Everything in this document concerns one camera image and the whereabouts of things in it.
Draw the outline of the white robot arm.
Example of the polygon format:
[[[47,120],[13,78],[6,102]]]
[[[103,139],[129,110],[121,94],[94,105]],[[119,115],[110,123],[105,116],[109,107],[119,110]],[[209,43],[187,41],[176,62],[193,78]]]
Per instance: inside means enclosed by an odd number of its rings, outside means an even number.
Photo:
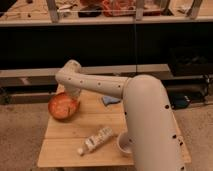
[[[158,78],[86,75],[70,60],[55,79],[72,96],[85,89],[123,100],[137,171],[186,171],[167,91]]]

